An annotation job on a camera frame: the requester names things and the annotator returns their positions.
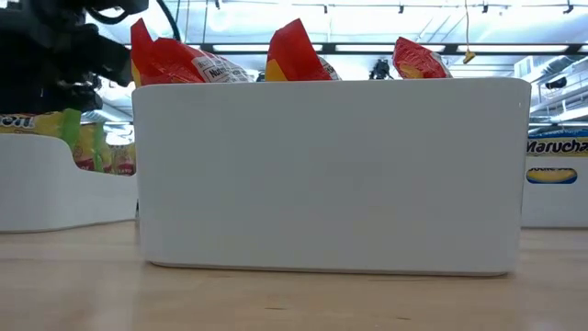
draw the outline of ceiling light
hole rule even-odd
[[[529,123],[529,126],[530,127],[539,127],[539,126],[551,126],[553,124],[554,123],[545,123],[545,122],[543,122],[543,123]]]
[[[551,118],[551,121],[565,121],[565,120],[573,120],[583,116],[588,115],[588,107],[582,107],[578,109],[564,111],[563,113],[559,114],[558,116],[554,116]]]
[[[493,70],[451,70],[449,72],[454,77],[493,77],[493,76],[502,76],[504,74],[508,74],[505,72],[497,72]]]
[[[269,45],[213,45],[212,49],[214,51],[267,51],[269,50]]]
[[[441,52],[445,50],[445,45],[421,45],[429,51]]]
[[[394,51],[394,45],[337,45],[336,51]]]
[[[560,126],[585,126],[588,127],[588,122],[560,122]]]
[[[470,45],[470,51],[478,52],[543,52],[543,51],[565,51],[568,45]],[[465,52],[466,45],[460,45],[458,51]]]

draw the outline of chip bag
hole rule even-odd
[[[114,167],[112,166],[112,150],[108,147],[105,134],[103,134],[103,138],[100,140],[98,153],[102,162],[102,169],[105,173],[112,174],[114,172]]]
[[[441,56],[403,37],[396,40],[392,58],[402,78],[452,78]]]
[[[131,73],[137,87],[172,83],[251,82],[237,64],[177,40],[151,39],[139,19],[130,28]]]
[[[83,170],[104,170],[100,158],[100,144],[104,139],[104,123],[84,124],[80,127],[80,136],[73,149],[73,160]]]
[[[74,109],[40,115],[0,114],[0,133],[39,134],[63,139],[73,150],[82,113]]]
[[[113,167],[117,175],[131,176],[136,171],[135,144],[110,146],[113,152]]]
[[[338,79],[334,68],[312,48],[300,19],[274,33],[267,51],[267,82]]]

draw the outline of snack package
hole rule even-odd
[[[173,39],[153,41],[142,19],[130,28],[130,42],[131,72],[137,87],[253,81],[242,67],[221,56],[193,49]]]
[[[312,48],[300,19],[274,33],[267,51],[267,82],[337,79],[334,68]]]
[[[73,149],[73,160],[83,170],[103,171],[100,159],[100,144],[104,139],[104,123],[84,124],[80,127],[80,137]]]
[[[396,40],[392,56],[402,78],[452,78],[441,56],[403,37]]]
[[[527,156],[588,156],[588,130],[529,134]]]
[[[135,143],[110,146],[113,153],[113,167],[117,175],[132,176],[136,171]]]
[[[68,108],[40,115],[0,114],[0,133],[40,134],[63,139],[73,150],[82,113]]]
[[[102,162],[102,169],[104,172],[107,174],[114,173],[114,167],[112,166],[112,150],[108,147],[105,134],[103,134],[103,138],[100,140],[98,153],[100,155],[100,161]]]

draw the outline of product label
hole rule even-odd
[[[209,83],[249,82],[247,72],[240,66],[214,55],[198,56],[192,60],[198,73]]]
[[[572,168],[535,167],[526,172],[526,180],[531,184],[571,184],[578,179]]]
[[[588,137],[529,139],[526,154],[532,156],[588,156]]]
[[[326,71],[333,80],[341,80],[339,74],[334,70],[333,66],[330,65],[326,60],[319,56],[319,60],[321,60],[322,68]]]
[[[33,129],[35,127],[35,118],[15,115],[0,115],[0,126]]]

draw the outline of fluorescent light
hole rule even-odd
[[[267,51],[269,50],[269,45],[213,45],[212,49],[214,51]]]
[[[104,118],[107,118],[109,120],[114,120],[114,121],[124,121],[124,119],[121,119],[117,116],[114,116],[110,113],[105,112],[104,110],[94,110],[94,112]]]
[[[336,51],[394,51],[394,45],[336,45]]]
[[[560,122],[560,126],[585,126],[588,127],[588,122]]]
[[[529,123],[530,127],[537,127],[537,126],[551,126],[552,123]]]
[[[504,74],[508,74],[506,72],[498,72],[493,70],[452,70],[449,69],[449,72],[454,77],[501,77]]]
[[[470,51],[480,52],[543,52],[543,51],[565,51],[568,45],[470,45]],[[465,52],[468,49],[466,45],[460,45],[458,51]]]
[[[429,51],[441,52],[445,50],[445,45],[421,45]]]
[[[558,116],[554,116],[551,118],[551,121],[565,121],[565,120],[573,120],[583,116],[588,115],[588,107],[573,109],[564,111],[563,113],[559,114]]]
[[[588,127],[588,122],[579,122],[579,121],[571,121],[571,122],[540,122],[540,123],[529,123],[529,127],[545,127],[545,126],[573,126],[573,127]]]
[[[191,45],[190,47],[195,48],[197,50],[200,49],[200,45]],[[312,48],[315,51],[322,51],[322,45],[315,45],[312,44]],[[268,44],[255,44],[255,45],[213,45],[212,49],[214,51],[268,51],[269,45]]]

